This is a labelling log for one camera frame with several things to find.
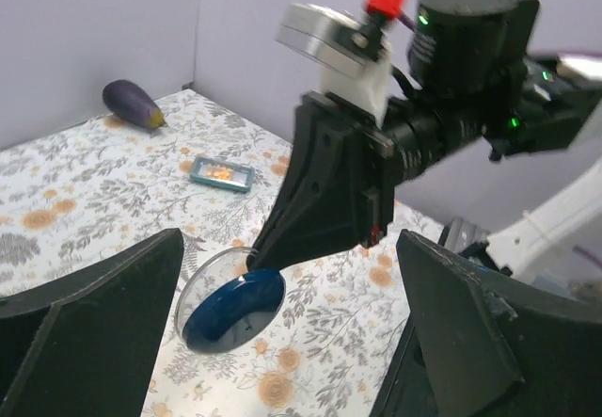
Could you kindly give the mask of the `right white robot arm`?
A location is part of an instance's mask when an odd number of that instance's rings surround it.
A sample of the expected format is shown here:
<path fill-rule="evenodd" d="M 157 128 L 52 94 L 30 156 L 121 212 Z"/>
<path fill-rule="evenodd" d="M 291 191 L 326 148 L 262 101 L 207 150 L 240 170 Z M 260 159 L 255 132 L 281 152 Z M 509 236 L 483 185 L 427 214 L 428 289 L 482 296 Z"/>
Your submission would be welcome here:
<path fill-rule="evenodd" d="M 527 53 L 538 0 L 418 0 L 408 72 L 388 27 L 403 0 L 362 19 L 288 7 L 277 40 L 321 66 L 295 109 L 284 182 L 246 265 L 281 270 L 386 235 L 395 189 L 479 139 L 499 161 L 601 134 L 601 85 L 563 56 Z"/>

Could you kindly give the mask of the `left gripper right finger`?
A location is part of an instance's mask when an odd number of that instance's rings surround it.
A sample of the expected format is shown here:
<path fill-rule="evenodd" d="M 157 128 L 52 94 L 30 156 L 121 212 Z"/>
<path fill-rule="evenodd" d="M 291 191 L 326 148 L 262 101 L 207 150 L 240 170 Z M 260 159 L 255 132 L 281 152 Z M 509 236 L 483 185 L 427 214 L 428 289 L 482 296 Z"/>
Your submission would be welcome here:
<path fill-rule="evenodd" d="M 410 315 L 374 416 L 597 416 L 601 310 L 516 281 L 411 231 Z"/>

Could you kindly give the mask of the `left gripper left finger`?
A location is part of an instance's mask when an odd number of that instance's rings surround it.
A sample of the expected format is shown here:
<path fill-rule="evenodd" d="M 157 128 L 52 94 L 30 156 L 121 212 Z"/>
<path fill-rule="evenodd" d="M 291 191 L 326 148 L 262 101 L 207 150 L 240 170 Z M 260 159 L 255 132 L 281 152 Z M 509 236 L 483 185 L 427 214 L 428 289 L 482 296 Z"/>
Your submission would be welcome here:
<path fill-rule="evenodd" d="M 183 254 L 167 229 L 2 298 L 2 415 L 140 415 Z"/>

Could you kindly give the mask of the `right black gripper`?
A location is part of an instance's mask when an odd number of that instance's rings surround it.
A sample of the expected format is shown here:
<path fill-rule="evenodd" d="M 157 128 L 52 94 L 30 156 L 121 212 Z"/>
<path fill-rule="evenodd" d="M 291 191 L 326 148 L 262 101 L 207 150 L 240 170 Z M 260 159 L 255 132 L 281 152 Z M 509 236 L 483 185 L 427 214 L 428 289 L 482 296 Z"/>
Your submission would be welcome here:
<path fill-rule="evenodd" d="M 249 270 L 281 270 L 369 248 L 388 231 L 397 185 L 481 134 L 472 108 L 445 114 L 390 99 L 385 126 L 333 96 L 306 94 L 295 111 L 290 164 L 247 257 Z"/>

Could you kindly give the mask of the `blue round pill container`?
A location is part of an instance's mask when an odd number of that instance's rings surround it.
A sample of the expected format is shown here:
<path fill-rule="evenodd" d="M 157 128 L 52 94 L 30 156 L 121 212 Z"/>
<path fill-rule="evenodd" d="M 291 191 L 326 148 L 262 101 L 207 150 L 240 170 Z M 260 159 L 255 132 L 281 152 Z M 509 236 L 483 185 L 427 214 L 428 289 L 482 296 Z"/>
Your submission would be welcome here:
<path fill-rule="evenodd" d="M 199 354 L 222 354 L 249 342 L 277 317 L 286 283 L 279 272 L 260 269 L 228 281 L 192 308 L 181 336 Z"/>

